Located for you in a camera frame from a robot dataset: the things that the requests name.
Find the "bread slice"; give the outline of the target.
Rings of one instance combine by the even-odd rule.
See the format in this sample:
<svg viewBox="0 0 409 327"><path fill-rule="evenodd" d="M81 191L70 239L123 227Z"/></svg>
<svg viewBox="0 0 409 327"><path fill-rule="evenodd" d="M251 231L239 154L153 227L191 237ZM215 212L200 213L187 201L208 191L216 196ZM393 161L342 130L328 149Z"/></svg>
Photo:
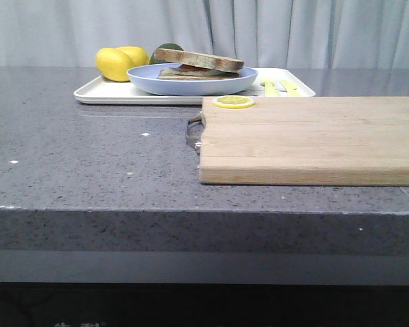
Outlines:
<svg viewBox="0 0 409 327"><path fill-rule="evenodd" d="M233 79L239 78L240 75L236 73L226 73L217 75L185 75L185 74L174 74L168 69L162 69L157 76L157 79L162 80L223 80L223 79Z"/></svg>
<svg viewBox="0 0 409 327"><path fill-rule="evenodd" d="M160 54L160 57L164 57L164 60L170 63L181 63L231 73L236 73L244 67L242 60L198 52L166 51L165 54Z"/></svg>

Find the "fried egg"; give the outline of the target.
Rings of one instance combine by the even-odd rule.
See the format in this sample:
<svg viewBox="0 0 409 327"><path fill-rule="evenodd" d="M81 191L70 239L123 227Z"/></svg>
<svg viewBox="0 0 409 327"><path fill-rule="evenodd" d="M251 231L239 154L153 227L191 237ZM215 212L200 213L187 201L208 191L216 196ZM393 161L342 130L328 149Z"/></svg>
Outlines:
<svg viewBox="0 0 409 327"><path fill-rule="evenodd" d="M219 71L217 69L208 69L191 65L180 65L178 67L169 67L168 69L163 69L160 74L174 74L183 76L221 76L226 74L226 72Z"/></svg>

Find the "light blue round plate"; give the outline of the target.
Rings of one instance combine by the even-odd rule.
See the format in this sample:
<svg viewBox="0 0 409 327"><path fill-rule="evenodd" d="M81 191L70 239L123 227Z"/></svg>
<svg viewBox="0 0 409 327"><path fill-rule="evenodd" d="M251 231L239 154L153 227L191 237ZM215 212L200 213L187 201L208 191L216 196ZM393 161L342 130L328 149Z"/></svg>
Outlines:
<svg viewBox="0 0 409 327"><path fill-rule="evenodd" d="M129 69L127 74L131 82L140 90L155 95L228 95L241 92L252 85L258 72L245 66L239 77L217 80L170 80L159 79L160 71L177 67L178 63L143 65Z"/></svg>

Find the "white rectangular tray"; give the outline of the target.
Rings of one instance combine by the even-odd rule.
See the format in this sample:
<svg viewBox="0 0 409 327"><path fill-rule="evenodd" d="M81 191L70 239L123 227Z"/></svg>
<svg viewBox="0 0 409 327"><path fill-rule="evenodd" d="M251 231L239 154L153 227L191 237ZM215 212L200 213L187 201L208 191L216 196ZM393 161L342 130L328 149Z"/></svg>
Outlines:
<svg viewBox="0 0 409 327"><path fill-rule="evenodd" d="M250 97L263 97L264 87L260 85L263 78L274 78L276 89L279 94L286 96L280 80L287 80L297 86L297 92L302 97L313 97L316 93L310 89L302 80L286 69L280 68L258 68L258 76L250 87L241 94ZM84 104L112 104L112 105L200 105L202 96L176 96L176 95L153 95L138 89L131 82L112 82L98 76L79 89L74 91L74 97Z"/></svg>

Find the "lemon slice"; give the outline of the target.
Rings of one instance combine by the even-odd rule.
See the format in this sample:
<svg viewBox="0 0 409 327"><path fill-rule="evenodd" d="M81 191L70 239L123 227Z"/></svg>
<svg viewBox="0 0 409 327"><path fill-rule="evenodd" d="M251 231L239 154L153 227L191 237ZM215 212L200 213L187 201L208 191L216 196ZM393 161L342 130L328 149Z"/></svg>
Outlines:
<svg viewBox="0 0 409 327"><path fill-rule="evenodd" d="M243 95L223 95L213 98L212 104L220 108L242 109L253 106L255 101Z"/></svg>

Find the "left yellow utensil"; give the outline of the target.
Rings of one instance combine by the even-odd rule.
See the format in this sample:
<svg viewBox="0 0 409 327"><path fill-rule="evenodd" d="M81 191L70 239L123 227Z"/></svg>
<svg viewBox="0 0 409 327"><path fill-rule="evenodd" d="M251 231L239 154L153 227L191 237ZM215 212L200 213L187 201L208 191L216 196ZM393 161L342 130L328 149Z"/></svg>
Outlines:
<svg viewBox="0 0 409 327"><path fill-rule="evenodd" d="M260 81L260 85L264 87L265 97L279 97L279 93L275 89L274 81L272 79L264 78Z"/></svg>

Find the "yellow utensil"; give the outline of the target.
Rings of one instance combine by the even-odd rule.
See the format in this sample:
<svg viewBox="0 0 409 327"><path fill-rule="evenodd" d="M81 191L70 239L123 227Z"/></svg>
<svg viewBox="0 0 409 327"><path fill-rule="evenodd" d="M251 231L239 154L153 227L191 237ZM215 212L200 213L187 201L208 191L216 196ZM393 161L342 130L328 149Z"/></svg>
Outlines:
<svg viewBox="0 0 409 327"><path fill-rule="evenodd" d="M283 79L281 79L279 83L285 88L287 92L287 96L289 97L300 97L301 96L301 94L298 91L298 86L295 83L289 80L283 80Z"/></svg>
<svg viewBox="0 0 409 327"><path fill-rule="evenodd" d="M265 97L279 97L279 93L275 89L274 81L272 79L264 78L260 81L260 85L264 87Z"/></svg>

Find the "right yellow utensil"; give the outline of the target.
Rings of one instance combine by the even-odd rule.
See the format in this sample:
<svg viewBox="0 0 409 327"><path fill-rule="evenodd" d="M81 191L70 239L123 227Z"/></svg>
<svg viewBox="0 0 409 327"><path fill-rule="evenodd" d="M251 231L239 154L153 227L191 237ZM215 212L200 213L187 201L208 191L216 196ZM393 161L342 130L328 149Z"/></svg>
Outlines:
<svg viewBox="0 0 409 327"><path fill-rule="evenodd" d="M283 79L281 79L279 83L285 88L287 92L287 96L289 97L300 97L301 96L301 94L298 91L298 86L295 83L289 80L283 80Z"/></svg>

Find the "green lime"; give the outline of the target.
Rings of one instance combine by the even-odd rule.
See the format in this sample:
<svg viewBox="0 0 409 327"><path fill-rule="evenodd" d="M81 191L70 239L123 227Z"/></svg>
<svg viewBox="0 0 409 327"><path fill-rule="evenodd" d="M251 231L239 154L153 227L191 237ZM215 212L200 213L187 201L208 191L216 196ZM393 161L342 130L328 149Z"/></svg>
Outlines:
<svg viewBox="0 0 409 327"><path fill-rule="evenodd" d="M167 60L164 60L164 57L160 57L160 54L165 54L166 51L168 52L184 51L184 49L180 45L174 43L161 44L153 51L149 63L150 64L168 63Z"/></svg>

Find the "rear yellow lemon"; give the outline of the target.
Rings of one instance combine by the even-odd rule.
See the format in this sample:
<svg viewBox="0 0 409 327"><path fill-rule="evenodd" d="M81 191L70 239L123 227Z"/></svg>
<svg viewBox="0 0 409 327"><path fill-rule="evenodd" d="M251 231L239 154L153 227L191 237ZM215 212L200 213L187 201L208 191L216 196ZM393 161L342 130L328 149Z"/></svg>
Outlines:
<svg viewBox="0 0 409 327"><path fill-rule="evenodd" d="M124 52L132 61L133 67L150 64L150 57L144 48L138 46L122 46L117 50Z"/></svg>

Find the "yellow lemon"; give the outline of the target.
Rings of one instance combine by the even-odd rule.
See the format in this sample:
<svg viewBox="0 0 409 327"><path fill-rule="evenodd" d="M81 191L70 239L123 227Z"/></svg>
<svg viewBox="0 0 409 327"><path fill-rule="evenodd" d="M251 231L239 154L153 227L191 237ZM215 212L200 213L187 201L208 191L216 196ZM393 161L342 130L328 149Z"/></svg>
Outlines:
<svg viewBox="0 0 409 327"><path fill-rule="evenodd" d="M124 52L132 61L133 67L150 64L150 57L144 48L138 46L122 46L117 50Z"/></svg>
<svg viewBox="0 0 409 327"><path fill-rule="evenodd" d="M116 48L102 48L95 56L95 66L103 77L115 82L127 82L127 71L134 66L130 57Z"/></svg>

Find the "front yellow lemon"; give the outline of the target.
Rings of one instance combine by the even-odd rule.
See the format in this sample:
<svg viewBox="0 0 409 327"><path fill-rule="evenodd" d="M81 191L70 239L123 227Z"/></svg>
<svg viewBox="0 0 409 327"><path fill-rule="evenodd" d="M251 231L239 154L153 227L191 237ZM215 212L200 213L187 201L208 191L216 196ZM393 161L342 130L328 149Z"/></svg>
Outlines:
<svg viewBox="0 0 409 327"><path fill-rule="evenodd" d="M134 66L130 57L116 48L102 48L95 56L95 66L103 77L115 82L127 82L127 71Z"/></svg>

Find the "wooden cutting board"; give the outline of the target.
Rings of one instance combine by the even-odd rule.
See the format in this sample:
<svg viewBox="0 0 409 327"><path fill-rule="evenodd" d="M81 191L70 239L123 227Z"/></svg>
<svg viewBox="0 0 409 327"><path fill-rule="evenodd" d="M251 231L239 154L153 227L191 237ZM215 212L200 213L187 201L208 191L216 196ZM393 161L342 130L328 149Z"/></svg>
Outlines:
<svg viewBox="0 0 409 327"><path fill-rule="evenodd" d="M409 97L206 97L202 119L202 183L409 186Z"/></svg>

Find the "white curtain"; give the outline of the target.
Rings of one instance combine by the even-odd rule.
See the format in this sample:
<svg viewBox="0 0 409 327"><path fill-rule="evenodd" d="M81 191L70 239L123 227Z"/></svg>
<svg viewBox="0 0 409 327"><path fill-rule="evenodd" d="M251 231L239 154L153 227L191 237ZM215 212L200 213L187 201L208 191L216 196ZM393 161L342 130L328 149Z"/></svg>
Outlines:
<svg viewBox="0 0 409 327"><path fill-rule="evenodd" d="M409 69L409 1L0 1L0 65L165 43L252 67Z"/></svg>

